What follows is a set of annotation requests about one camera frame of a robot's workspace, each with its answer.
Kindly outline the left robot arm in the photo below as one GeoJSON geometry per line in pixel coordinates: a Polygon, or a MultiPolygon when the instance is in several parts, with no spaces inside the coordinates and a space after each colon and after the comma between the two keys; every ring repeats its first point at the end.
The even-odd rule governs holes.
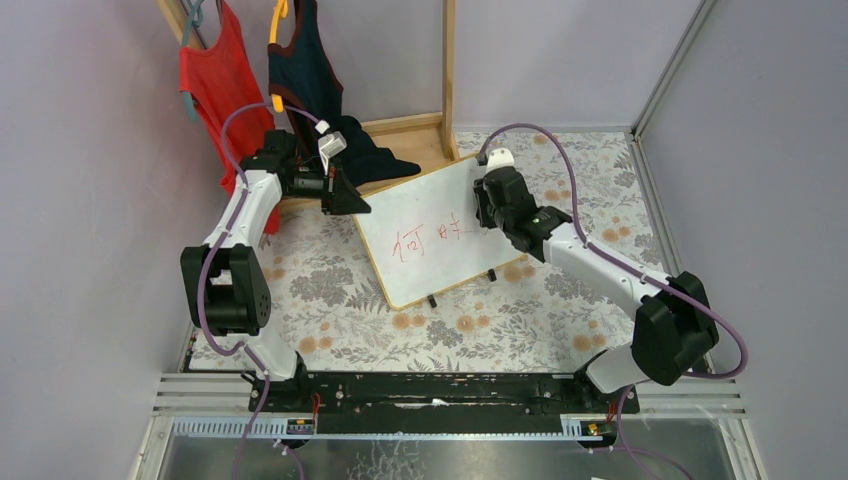
{"type": "Polygon", "coordinates": [[[285,197],[317,199],[327,215],[371,210],[345,174],[342,133],[325,122],[318,133],[318,158],[306,160],[293,134],[267,132],[263,146],[237,162],[233,194],[212,233],[180,256],[192,321],[208,345],[225,357],[245,353],[271,382],[289,381],[303,366],[293,348],[264,330],[272,295],[256,249],[267,220],[285,197]]]}

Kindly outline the whiteboard with yellow frame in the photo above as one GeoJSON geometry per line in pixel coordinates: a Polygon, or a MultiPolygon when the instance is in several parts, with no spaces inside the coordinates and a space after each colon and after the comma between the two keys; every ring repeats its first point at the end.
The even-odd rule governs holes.
{"type": "Polygon", "coordinates": [[[473,182],[485,169],[453,162],[373,192],[355,224],[389,307],[402,310],[521,256],[497,229],[479,225],[473,182]]]}

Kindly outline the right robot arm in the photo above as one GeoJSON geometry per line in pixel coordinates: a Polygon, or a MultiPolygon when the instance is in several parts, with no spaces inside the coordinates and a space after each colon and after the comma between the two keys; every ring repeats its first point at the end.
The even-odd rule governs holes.
{"type": "Polygon", "coordinates": [[[482,227],[501,230],[518,251],[576,277],[633,320],[629,343],[595,355],[576,372],[595,391],[611,394],[647,380],[670,386],[718,343],[715,321],[701,310],[707,300],[696,276],[650,271],[581,238],[570,215],[536,204],[513,166],[487,169],[473,192],[482,227]]]}

